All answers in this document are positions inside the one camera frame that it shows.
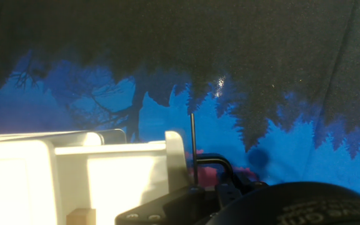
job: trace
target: screw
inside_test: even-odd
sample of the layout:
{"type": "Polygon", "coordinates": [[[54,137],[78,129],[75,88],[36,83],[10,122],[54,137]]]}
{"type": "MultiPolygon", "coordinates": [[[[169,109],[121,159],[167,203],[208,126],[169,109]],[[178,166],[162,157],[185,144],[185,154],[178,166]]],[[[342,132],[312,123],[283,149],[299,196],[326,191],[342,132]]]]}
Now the screw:
{"type": "Polygon", "coordinates": [[[126,218],[128,218],[128,219],[136,219],[136,218],[138,218],[138,214],[136,214],[136,213],[128,214],[126,216],[126,218]]]}
{"type": "Polygon", "coordinates": [[[160,218],[161,218],[160,215],[150,215],[150,216],[148,217],[148,219],[160,219],[160,218]]]}

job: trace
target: thin metal rod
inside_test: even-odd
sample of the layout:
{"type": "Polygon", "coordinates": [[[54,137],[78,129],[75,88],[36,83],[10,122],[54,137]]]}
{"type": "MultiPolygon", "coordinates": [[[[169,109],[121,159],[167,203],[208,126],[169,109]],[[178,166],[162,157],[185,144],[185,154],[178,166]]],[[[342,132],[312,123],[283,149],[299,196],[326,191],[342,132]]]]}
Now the thin metal rod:
{"type": "Polygon", "coordinates": [[[194,113],[191,113],[191,138],[192,138],[192,163],[194,166],[194,185],[198,185],[197,144],[195,138],[194,113]]]}

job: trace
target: blue backdrop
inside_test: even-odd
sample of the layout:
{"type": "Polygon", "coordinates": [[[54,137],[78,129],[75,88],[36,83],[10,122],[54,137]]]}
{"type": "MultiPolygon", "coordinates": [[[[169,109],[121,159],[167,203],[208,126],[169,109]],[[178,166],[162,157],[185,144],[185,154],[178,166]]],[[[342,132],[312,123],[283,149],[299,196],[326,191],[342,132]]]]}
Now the blue backdrop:
{"type": "Polygon", "coordinates": [[[0,2],[0,133],[173,130],[190,152],[195,113],[198,149],[268,184],[360,192],[359,2],[106,4],[0,2]]]}

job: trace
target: black round object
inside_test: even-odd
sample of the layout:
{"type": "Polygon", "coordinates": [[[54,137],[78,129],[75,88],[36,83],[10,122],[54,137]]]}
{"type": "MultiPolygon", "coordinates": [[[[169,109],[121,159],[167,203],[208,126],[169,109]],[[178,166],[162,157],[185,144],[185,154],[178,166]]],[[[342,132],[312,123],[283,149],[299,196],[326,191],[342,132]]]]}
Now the black round object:
{"type": "Polygon", "coordinates": [[[253,191],[206,225],[360,224],[360,194],[318,182],[295,182],[253,191]]]}

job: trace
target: forest silhouette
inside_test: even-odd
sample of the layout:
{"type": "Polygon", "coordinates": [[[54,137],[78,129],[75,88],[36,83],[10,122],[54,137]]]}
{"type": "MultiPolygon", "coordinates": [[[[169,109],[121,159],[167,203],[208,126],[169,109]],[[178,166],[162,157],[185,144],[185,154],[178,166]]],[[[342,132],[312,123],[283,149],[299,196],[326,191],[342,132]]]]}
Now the forest silhouette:
{"type": "Polygon", "coordinates": [[[300,116],[321,131],[340,119],[345,134],[360,128],[360,1],[0,2],[0,87],[46,78],[62,60],[105,66],[116,84],[133,79],[132,106],[99,113],[136,140],[146,93],[169,106],[173,89],[188,89],[191,113],[218,79],[218,116],[237,118],[246,151],[268,119],[286,131],[300,116]],[[29,51],[29,66],[12,74],[29,51]]]}

